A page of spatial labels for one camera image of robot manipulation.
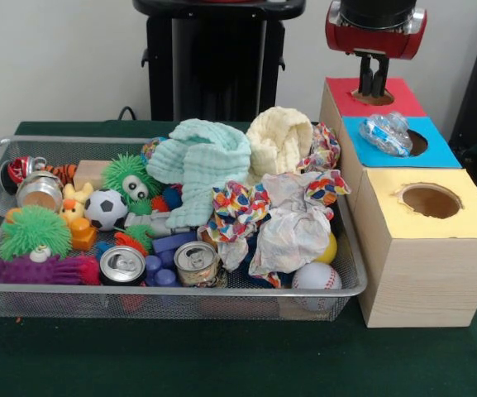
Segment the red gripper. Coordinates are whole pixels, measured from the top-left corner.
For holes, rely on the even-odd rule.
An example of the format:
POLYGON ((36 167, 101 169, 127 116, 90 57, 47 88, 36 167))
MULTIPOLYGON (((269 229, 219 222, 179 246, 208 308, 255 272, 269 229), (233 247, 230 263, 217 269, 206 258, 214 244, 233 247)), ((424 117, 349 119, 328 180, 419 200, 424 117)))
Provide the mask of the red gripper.
POLYGON ((338 11, 330 11, 325 30, 327 44, 332 50, 349 54, 385 55, 376 57, 379 68, 375 73, 370 67, 370 56, 362 56, 360 59, 358 93, 362 96, 372 93, 373 98, 382 98, 389 72, 389 59, 412 59, 422 43, 426 25, 426 11, 414 11, 404 24, 386 30, 357 27, 346 23, 338 11))

